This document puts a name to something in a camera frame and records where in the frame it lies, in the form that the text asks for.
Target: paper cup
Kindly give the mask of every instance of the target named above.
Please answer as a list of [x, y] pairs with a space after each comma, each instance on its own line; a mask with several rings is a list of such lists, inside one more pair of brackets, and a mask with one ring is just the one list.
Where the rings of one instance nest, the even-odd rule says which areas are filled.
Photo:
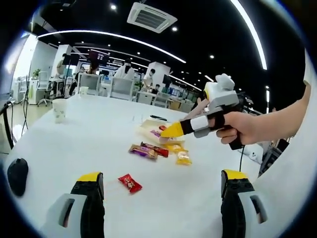
[[79, 89], [80, 96], [86, 95], [87, 92], [88, 92], [88, 87], [80, 87], [80, 89]]
[[55, 123], [62, 123], [66, 117], [66, 99], [59, 98], [52, 101]]

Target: black ceiling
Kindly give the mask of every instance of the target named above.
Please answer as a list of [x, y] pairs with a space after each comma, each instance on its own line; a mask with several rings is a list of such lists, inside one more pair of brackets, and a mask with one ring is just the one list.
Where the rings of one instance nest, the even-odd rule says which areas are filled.
[[[60, 4], [48, 4], [43, 8], [42, 17], [56, 30], [97, 30], [135, 38], [166, 50], [186, 63], [147, 46], [112, 36], [67, 33], [62, 35], [62, 40], [55, 36], [40, 39], [56, 45], [61, 41], [61, 44], [109, 48], [132, 55], [140, 52], [141, 57], [151, 61], [165, 61], [174, 71], [174, 76], [185, 78], [199, 88], [208, 81], [205, 74], [214, 78], [217, 74], [227, 73], [232, 76], [236, 88], [246, 91], [254, 101], [254, 108], [261, 112], [266, 109], [266, 85], [270, 86], [271, 108], [284, 108], [302, 96], [304, 48], [290, 28], [259, 1], [239, 0], [259, 35], [268, 70], [262, 69], [250, 30], [230, 0], [147, 0], [145, 4], [178, 19], [174, 24], [178, 27], [177, 32], [168, 28], [161, 34], [126, 22], [133, 2], [77, 0], [63, 11], [60, 11]], [[111, 3], [117, 6], [116, 11], [110, 9]], [[37, 26], [34, 32], [38, 35], [47, 33], [41, 26]], [[117, 53], [111, 53], [111, 56], [126, 57]], [[134, 61], [148, 65], [141, 59]]]

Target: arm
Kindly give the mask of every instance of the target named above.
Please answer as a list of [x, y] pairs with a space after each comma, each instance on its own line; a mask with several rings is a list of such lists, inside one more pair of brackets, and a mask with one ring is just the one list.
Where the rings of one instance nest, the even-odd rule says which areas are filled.
[[254, 117], [257, 141], [270, 141], [295, 135], [302, 124], [310, 94], [311, 87], [307, 85], [302, 99], [283, 110]]

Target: paper tray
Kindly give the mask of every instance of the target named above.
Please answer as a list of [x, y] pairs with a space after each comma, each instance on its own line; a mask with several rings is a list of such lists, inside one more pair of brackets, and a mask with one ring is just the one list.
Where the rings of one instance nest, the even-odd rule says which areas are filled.
[[167, 139], [167, 138], [159, 138], [153, 133], [151, 133], [151, 130], [161, 131], [159, 129], [161, 125], [169, 127], [171, 123], [167, 123], [161, 120], [147, 119], [139, 126], [138, 130], [145, 137], [147, 137], [148, 139], [150, 139], [151, 141], [157, 144], [182, 144], [185, 142], [185, 139], [183, 136]]

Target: computer mouse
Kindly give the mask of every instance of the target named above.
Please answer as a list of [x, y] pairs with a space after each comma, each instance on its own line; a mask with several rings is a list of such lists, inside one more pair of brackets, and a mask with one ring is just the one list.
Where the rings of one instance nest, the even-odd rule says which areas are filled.
[[8, 181], [12, 192], [21, 197], [25, 192], [26, 178], [29, 167], [25, 159], [14, 160], [7, 171]]

